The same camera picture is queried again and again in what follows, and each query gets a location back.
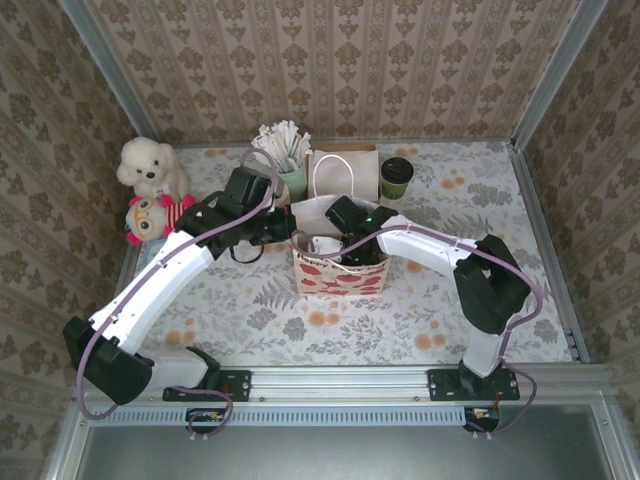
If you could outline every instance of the green cup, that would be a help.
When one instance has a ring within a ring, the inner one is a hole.
[[[302,165],[291,173],[279,173],[289,188],[291,203],[300,202],[307,198],[307,169]]]
[[[382,194],[391,199],[402,198],[413,178],[413,165],[402,157],[385,160],[380,168]]]

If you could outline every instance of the floral tablecloth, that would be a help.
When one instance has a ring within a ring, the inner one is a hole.
[[[196,198],[221,190],[243,151],[179,151]],[[381,161],[399,155],[415,166],[405,196],[385,199],[384,205],[452,235],[480,239],[489,232],[502,237],[522,269],[542,286],[543,313],[516,330],[507,358],[571,361],[505,144],[379,145],[378,151]],[[138,268],[144,257],[142,252]],[[460,360],[470,327],[454,284],[436,272],[396,257],[382,296],[318,298],[297,294],[292,264],[285,244],[266,246],[253,265],[235,263],[226,253],[170,305],[143,349],[196,345],[225,366]],[[527,310],[533,301],[530,296]]]

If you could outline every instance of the white teddy bear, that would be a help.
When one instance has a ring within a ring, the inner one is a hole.
[[[140,197],[166,194],[179,202],[189,192],[189,180],[173,147],[149,138],[138,137],[125,144],[116,175]]]

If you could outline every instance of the paper bag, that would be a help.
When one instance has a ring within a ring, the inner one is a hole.
[[[340,238],[340,232],[326,218],[327,209],[342,195],[322,195],[291,205],[298,230],[309,236],[323,235]],[[378,206],[372,202],[351,198],[353,202],[372,212]],[[306,247],[306,239],[297,235],[293,239]],[[329,259],[316,259],[293,249],[293,268],[300,295],[347,296],[380,295],[389,273],[391,258],[376,265],[346,267]]]
[[[312,198],[318,195],[351,192],[357,198],[376,202],[379,193],[379,169],[376,150],[330,153],[315,150],[309,158],[308,196]]]

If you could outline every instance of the plush doll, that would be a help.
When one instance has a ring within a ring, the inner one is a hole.
[[[189,180],[173,147],[149,138],[138,137],[125,144],[116,175],[141,197],[167,194],[179,202],[189,191]]]
[[[131,230],[127,240],[133,245],[168,237],[174,230],[180,215],[196,203],[193,195],[186,194],[184,200],[174,203],[169,195],[160,198],[135,197],[129,202],[127,226]]]

